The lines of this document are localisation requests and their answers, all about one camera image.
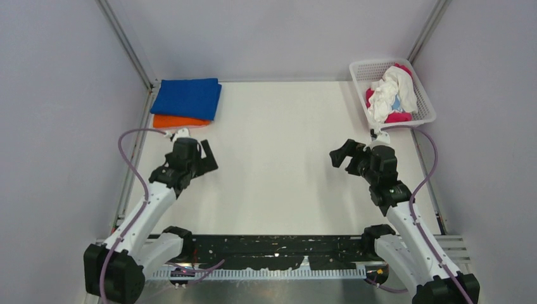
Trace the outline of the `blue panda print t-shirt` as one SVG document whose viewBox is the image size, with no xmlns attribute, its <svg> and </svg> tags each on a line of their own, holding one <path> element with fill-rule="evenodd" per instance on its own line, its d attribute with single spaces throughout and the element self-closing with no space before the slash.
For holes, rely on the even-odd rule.
<svg viewBox="0 0 537 304">
<path fill-rule="evenodd" d="M 150 113 L 212 121 L 221 92 L 217 78 L 162 80 Z"/>
</svg>

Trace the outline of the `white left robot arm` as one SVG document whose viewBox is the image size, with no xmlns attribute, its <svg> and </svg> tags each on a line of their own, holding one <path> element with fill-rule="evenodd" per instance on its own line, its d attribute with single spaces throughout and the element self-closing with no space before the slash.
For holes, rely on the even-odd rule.
<svg viewBox="0 0 537 304">
<path fill-rule="evenodd" d="M 169 227 L 151 244 L 146 240 L 164 213 L 191 181 L 218 169 L 207 140 L 176 136 L 163 165 L 144 183 L 144 194 L 133 211 L 102 244 L 84 252 L 85 290 L 105 303 L 135 303 L 146 279 L 166 262 L 189 261 L 194 245 L 187 231 Z"/>
</svg>

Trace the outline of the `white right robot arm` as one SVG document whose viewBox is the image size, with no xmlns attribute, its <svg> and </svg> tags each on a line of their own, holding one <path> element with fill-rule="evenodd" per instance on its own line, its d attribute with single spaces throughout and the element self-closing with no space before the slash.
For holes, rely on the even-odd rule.
<svg viewBox="0 0 537 304">
<path fill-rule="evenodd" d="M 368 183 L 372 202 L 389 222 L 364 229 L 365 257 L 382 258 L 405 285 L 412 303 L 478 303 L 477 278 L 460 270 L 422 221 L 415 196 L 398 178 L 393 148 L 349 139 L 329 156 L 335 168 L 350 159 L 346 172 Z"/>
</svg>

